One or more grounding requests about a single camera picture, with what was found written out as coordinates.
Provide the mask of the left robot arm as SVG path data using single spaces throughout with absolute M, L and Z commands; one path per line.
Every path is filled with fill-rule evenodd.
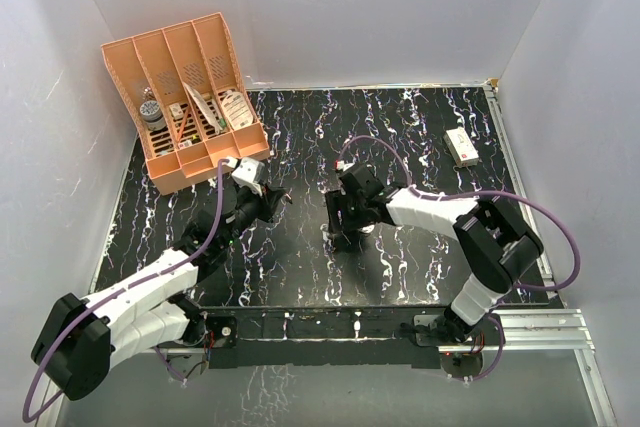
M 157 260 L 109 288 L 59 298 L 31 352 L 40 373 L 69 400 L 94 391 L 118 364 L 165 342 L 200 343 L 207 323 L 187 290 L 211 276 L 256 221 L 271 222 L 282 187 L 260 193 L 228 185 Z

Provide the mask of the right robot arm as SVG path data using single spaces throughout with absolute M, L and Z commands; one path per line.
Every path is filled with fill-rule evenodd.
M 459 243 L 470 275 L 444 312 L 418 335 L 441 343 L 471 342 L 481 321 L 544 253 L 519 209 L 498 195 L 438 200 L 401 183 L 385 184 L 362 163 L 336 163 L 341 187 L 325 193 L 328 232 L 346 235 L 375 224 L 415 227 Z

